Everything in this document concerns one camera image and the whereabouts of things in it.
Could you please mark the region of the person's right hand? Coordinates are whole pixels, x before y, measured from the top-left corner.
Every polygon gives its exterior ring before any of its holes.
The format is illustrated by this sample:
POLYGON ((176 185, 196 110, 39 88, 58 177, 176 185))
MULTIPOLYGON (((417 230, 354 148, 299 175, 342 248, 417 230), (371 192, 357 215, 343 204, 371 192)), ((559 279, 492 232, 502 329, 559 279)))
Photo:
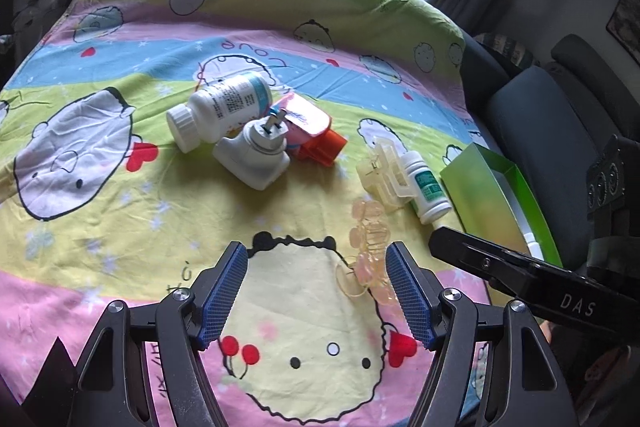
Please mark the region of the person's right hand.
POLYGON ((552 347, 554 324, 549 321, 542 321, 541 323, 539 323, 539 328, 542 332, 542 335, 544 335, 544 339, 547 341, 547 343, 549 343, 549 346, 552 347))

